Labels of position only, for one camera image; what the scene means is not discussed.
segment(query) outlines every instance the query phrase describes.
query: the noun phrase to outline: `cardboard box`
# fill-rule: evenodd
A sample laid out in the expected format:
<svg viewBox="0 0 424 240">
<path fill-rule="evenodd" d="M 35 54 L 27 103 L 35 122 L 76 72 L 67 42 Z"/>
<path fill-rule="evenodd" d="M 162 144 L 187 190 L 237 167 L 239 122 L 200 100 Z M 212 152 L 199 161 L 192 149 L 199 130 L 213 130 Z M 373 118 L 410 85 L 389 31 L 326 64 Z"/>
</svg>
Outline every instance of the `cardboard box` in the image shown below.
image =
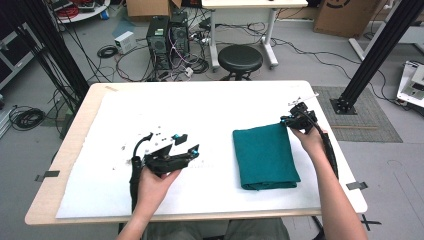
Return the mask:
<svg viewBox="0 0 424 240">
<path fill-rule="evenodd" d="M 127 0 L 128 16 L 171 16 L 174 6 L 180 8 L 182 0 Z"/>
<path fill-rule="evenodd" d="M 359 38 L 382 0 L 325 0 L 320 4 L 314 31 Z"/>
</svg>

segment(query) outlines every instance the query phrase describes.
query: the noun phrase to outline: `folded green towel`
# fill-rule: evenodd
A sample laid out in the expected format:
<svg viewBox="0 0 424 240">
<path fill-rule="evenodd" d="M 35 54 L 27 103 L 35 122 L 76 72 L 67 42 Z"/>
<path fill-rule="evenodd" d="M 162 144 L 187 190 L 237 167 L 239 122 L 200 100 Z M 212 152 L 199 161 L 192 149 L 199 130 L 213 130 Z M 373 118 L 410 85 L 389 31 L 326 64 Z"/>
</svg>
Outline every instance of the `folded green towel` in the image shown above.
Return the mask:
<svg viewBox="0 0 424 240">
<path fill-rule="evenodd" d="M 233 141 L 243 189 L 295 188 L 300 182 L 286 127 L 234 130 Z"/>
</svg>

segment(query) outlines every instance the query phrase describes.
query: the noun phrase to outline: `floor mat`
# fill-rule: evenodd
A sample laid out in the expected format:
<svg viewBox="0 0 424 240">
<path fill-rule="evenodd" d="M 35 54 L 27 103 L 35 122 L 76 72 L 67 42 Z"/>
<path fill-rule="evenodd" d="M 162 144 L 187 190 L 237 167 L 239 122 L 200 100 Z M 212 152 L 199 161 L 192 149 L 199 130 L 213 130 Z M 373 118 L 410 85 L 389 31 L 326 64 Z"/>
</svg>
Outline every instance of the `floor mat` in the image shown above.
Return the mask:
<svg viewBox="0 0 424 240">
<path fill-rule="evenodd" d="M 337 140 L 350 142 L 402 143 L 386 114 L 368 88 L 359 96 L 354 107 L 357 115 L 338 115 L 330 99 L 337 99 L 345 87 L 312 87 Z"/>
</svg>

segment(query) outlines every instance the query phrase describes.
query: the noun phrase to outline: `leg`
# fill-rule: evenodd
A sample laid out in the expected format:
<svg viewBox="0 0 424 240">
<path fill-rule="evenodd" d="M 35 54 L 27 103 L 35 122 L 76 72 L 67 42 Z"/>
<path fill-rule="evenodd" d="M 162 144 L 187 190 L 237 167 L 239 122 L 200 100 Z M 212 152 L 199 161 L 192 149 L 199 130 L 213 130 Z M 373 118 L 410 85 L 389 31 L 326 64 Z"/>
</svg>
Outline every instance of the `leg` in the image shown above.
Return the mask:
<svg viewBox="0 0 424 240">
<path fill-rule="evenodd" d="M 215 41 L 215 10 L 211 10 L 211 41 L 209 43 L 209 50 L 211 52 L 212 70 L 215 72 L 219 68 L 218 51 L 216 50 Z"/>
<path fill-rule="evenodd" d="M 262 44 L 265 47 L 265 52 L 268 55 L 269 61 L 271 63 L 270 68 L 274 68 L 278 66 L 277 58 L 275 57 L 274 51 L 272 51 L 271 48 L 271 36 L 272 36 L 272 29 L 274 28 L 274 20 L 275 16 L 277 14 L 277 9 L 273 8 L 269 12 L 269 20 L 268 20 L 268 29 L 266 31 L 265 40 L 262 41 Z"/>
<path fill-rule="evenodd" d="M 201 240 L 202 235 L 195 222 L 149 223 L 143 240 Z"/>
<path fill-rule="evenodd" d="M 232 220 L 224 240 L 288 240 L 286 226 L 281 218 Z"/>
</svg>

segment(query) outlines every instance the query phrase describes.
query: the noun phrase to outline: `person's left hand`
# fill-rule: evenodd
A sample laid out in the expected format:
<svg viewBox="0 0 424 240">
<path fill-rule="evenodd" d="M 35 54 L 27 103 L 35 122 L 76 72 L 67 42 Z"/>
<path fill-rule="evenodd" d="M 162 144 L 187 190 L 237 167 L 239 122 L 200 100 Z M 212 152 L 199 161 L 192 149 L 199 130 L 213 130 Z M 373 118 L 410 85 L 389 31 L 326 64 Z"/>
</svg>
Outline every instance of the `person's left hand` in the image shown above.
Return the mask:
<svg viewBox="0 0 424 240">
<path fill-rule="evenodd" d="M 176 170 L 168 175 L 163 174 L 162 177 L 158 177 L 149 168 L 144 167 L 138 184 L 138 199 L 134 213 L 140 212 L 139 214 L 150 219 L 180 172 L 181 170 Z"/>
</svg>

